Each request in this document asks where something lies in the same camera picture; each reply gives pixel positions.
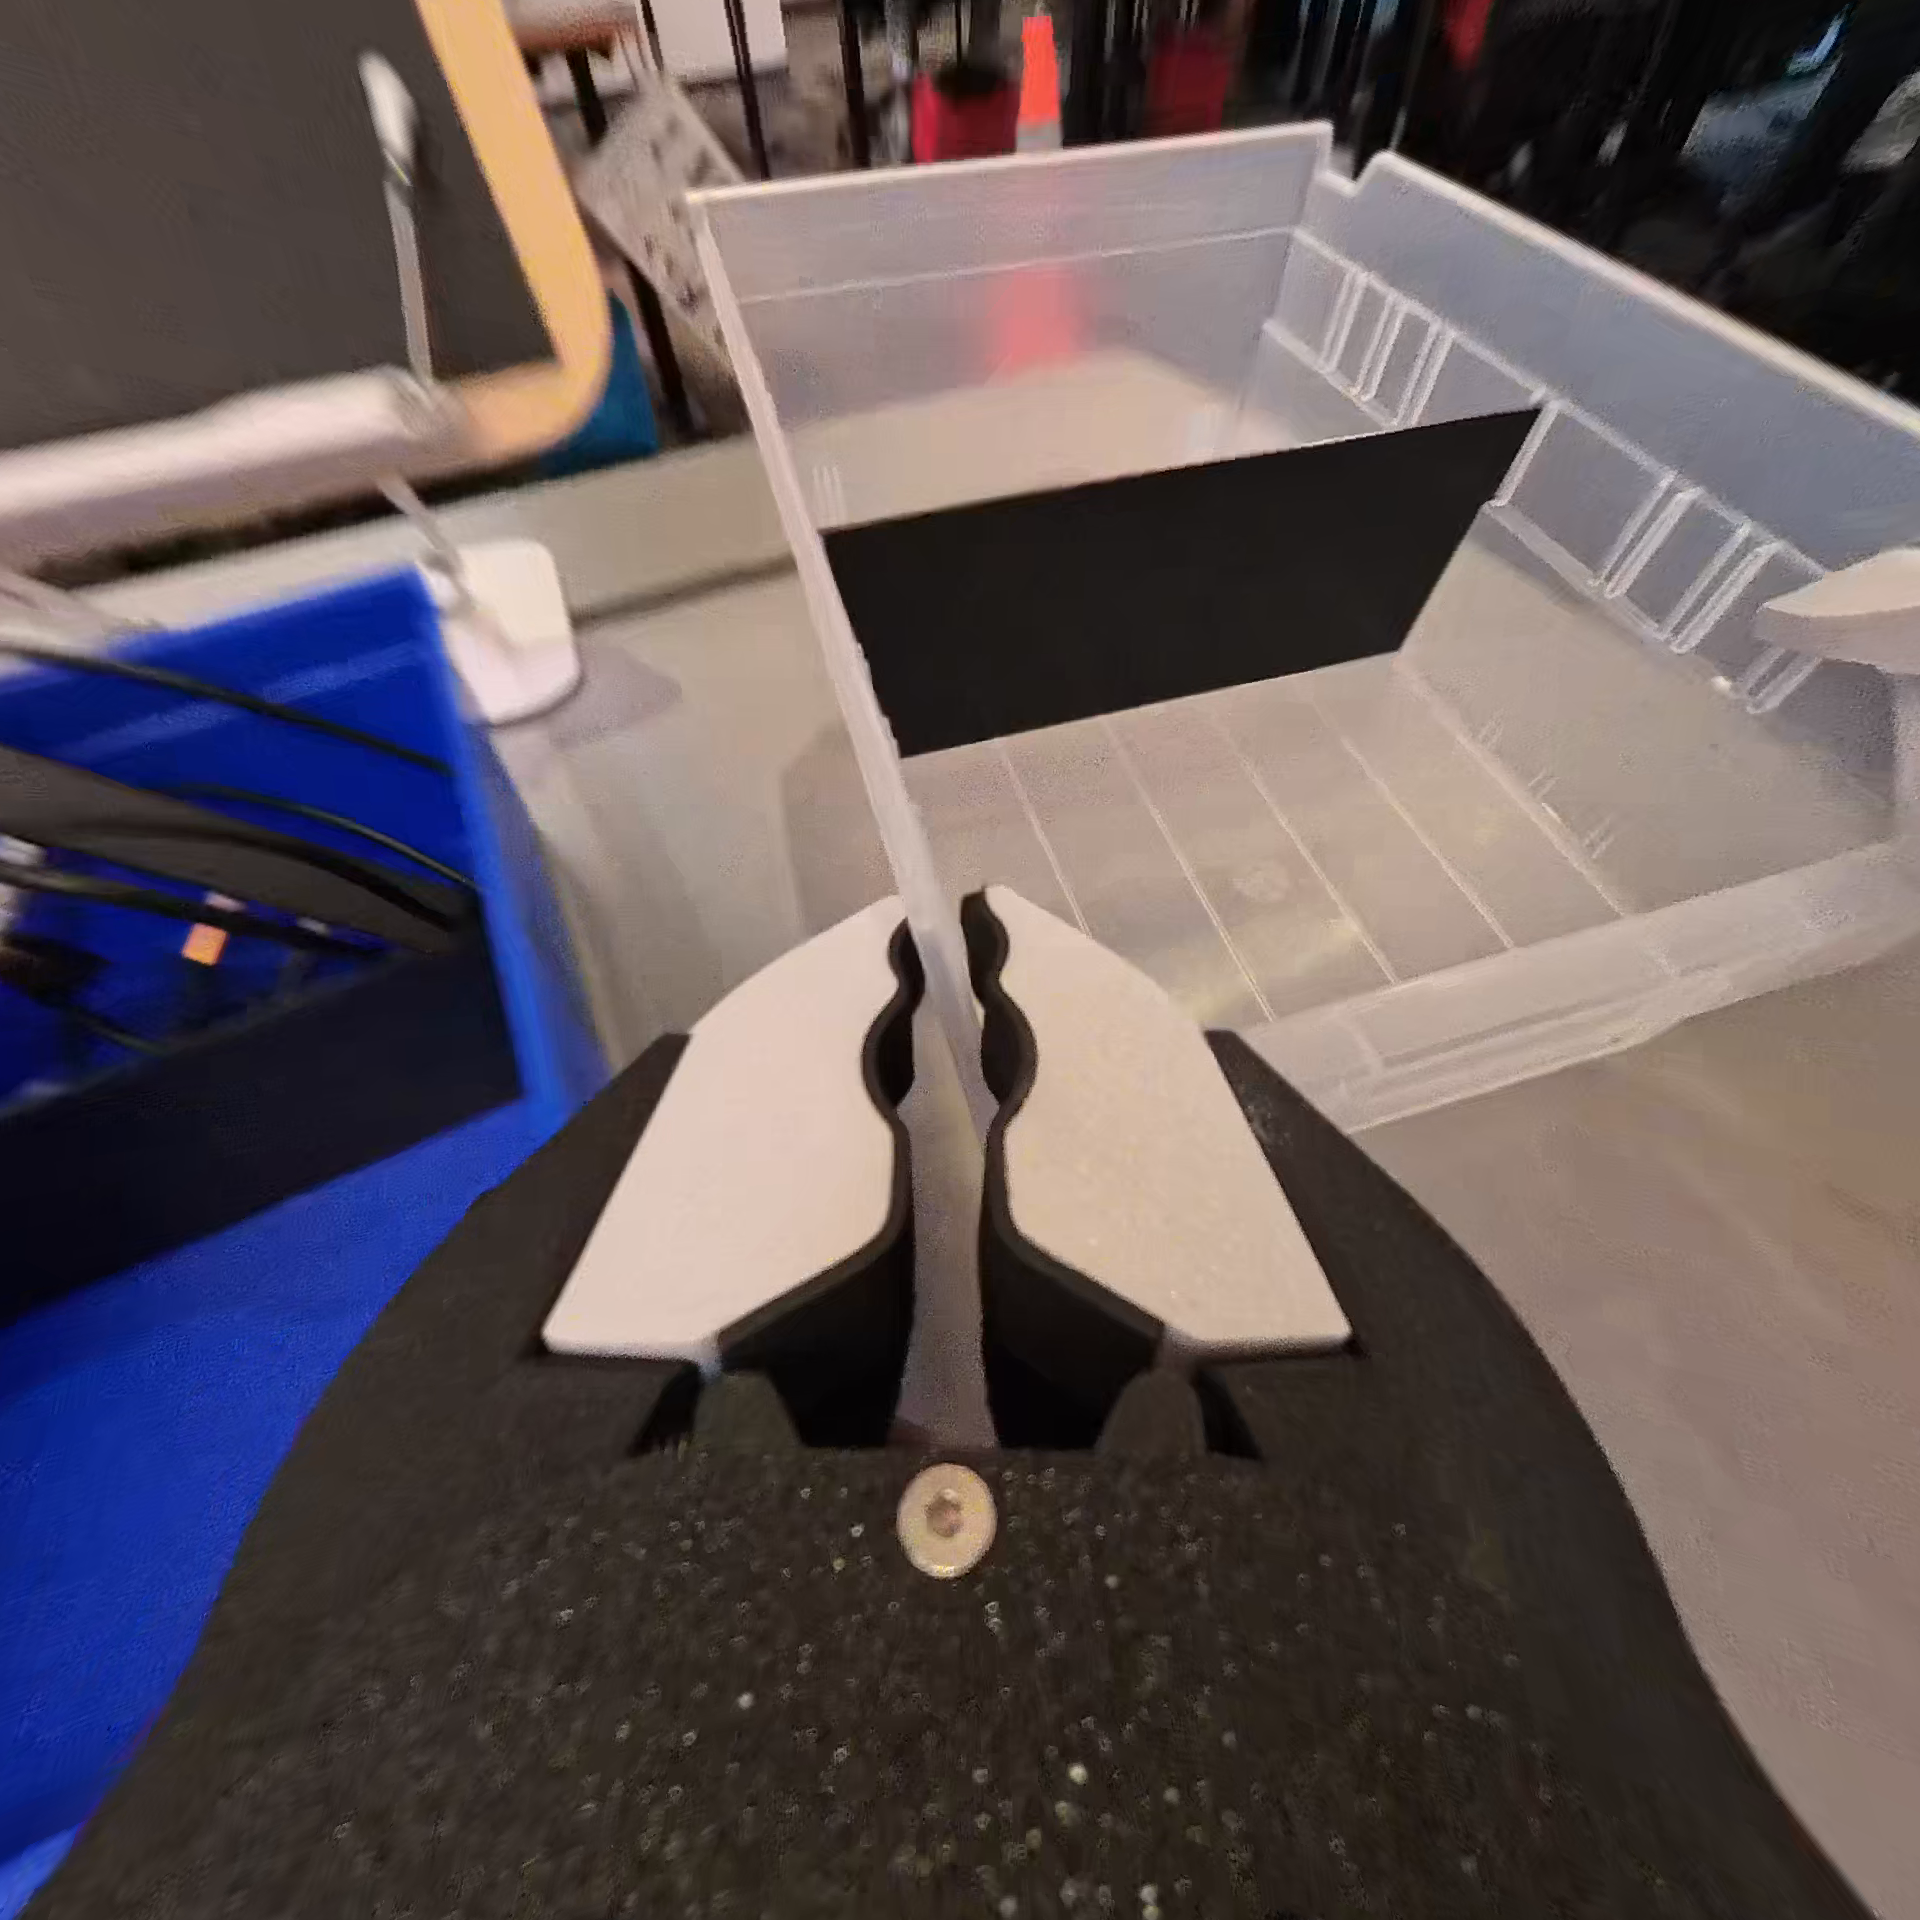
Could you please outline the white folding stand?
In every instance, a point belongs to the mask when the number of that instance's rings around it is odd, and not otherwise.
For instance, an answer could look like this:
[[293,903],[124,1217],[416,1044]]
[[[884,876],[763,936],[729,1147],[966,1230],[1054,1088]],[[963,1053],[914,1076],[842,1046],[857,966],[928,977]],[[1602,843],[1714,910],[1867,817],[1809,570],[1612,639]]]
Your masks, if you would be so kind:
[[306,479],[371,479],[420,539],[446,652],[490,729],[552,713],[583,677],[560,568],[541,540],[457,543],[405,467],[469,423],[439,378],[420,245],[420,105],[375,49],[356,58],[394,233],[403,361],[217,400],[184,417],[2,454],[5,543],[81,523],[219,504]]

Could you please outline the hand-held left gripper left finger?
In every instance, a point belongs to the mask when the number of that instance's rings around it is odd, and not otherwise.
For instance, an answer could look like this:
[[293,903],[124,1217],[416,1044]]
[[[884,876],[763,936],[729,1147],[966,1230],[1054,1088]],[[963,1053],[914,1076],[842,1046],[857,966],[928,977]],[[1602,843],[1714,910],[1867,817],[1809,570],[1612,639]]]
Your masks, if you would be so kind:
[[698,1019],[541,1339],[573,1359],[721,1366],[749,1317],[889,1217],[898,1132],[867,1044],[901,994],[894,897],[792,947]]

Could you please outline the blue plastic bin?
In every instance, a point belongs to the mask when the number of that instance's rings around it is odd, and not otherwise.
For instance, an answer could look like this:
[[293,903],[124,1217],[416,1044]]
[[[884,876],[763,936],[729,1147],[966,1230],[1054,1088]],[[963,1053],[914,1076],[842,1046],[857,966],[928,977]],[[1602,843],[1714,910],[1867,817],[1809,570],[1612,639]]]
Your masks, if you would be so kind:
[[[72,665],[5,677],[5,748],[470,889],[521,1093],[403,1156],[5,1325],[2,1844],[20,1915],[149,1732],[267,1480],[326,1382],[461,1212],[606,1081],[533,819],[446,656],[420,572],[388,572],[116,659],[343,725],[318,734]],[[92,962],[70,1009],[5,992],[5,1109],[414,955],[312,955],[37,897],[15,929]]]

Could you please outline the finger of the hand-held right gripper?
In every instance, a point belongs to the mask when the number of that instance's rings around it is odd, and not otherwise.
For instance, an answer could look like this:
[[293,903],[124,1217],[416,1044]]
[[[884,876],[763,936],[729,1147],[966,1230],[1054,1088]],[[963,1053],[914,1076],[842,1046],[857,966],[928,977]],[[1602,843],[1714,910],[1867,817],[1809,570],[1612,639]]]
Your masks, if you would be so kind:
[[1891,547],[1770,599],[1757,639],[1787,652],[1918,674],[1918,548]]

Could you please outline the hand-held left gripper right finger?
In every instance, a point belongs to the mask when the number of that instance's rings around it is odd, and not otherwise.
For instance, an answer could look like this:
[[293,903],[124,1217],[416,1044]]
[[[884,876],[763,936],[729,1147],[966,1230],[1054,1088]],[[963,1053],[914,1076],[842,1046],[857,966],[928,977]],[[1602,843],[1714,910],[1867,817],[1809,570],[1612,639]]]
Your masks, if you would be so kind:
[[1207,1032],[1007,885],[963,901],[980,1011],[980,1297],[1023,1364],[1334,1353],[1350,1320]]

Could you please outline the black blue-bin divider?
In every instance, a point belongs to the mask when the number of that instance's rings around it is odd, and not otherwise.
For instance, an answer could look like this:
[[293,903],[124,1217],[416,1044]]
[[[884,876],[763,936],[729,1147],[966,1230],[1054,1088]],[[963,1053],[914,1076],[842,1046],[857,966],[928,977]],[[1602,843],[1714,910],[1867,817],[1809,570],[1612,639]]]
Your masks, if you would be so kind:
[[2,1321],[521,1093],[487,936],[315,985],[2,1119]]

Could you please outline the clear plastic bin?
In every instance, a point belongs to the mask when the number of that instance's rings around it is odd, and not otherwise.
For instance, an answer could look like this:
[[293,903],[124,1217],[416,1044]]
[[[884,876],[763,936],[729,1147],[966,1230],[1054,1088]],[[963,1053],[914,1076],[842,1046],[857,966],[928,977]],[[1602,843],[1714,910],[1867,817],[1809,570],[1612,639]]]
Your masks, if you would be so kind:
[[[1249,129],[693,198],[955,1049],[991,882],[1348,1132],[1915,945],[1915,677],[1757,639],[1915,547],[1915,404],[1399,155]],[[903,756],[824,536],[1534,405],[1396,652]]]

